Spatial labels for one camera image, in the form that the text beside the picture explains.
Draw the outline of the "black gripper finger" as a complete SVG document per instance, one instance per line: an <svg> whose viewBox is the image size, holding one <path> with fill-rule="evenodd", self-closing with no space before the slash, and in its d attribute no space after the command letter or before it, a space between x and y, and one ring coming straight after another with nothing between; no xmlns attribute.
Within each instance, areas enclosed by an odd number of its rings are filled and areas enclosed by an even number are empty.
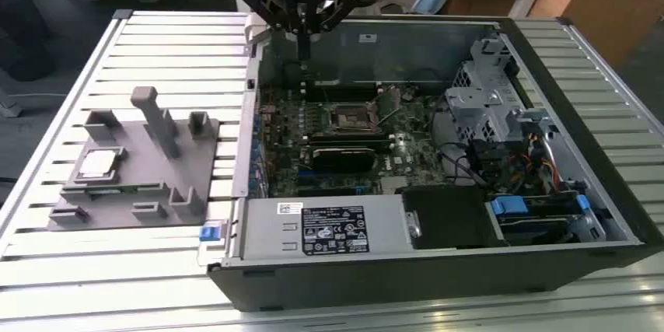
<svg viewBox="0 0 664 332"><path fill-rule="evenodd" d="M335 0L327 5L305 4L305 59L310 59L311 37L327 33L355 8L365 8L373 0Z"/></svg>
<svg viewBox="0 0 664 332"><path fill-rule="evenodd" d="M305 17L294 0L242 0L250 10L277 30L294 36L297 59L305 59Z"/></svg>

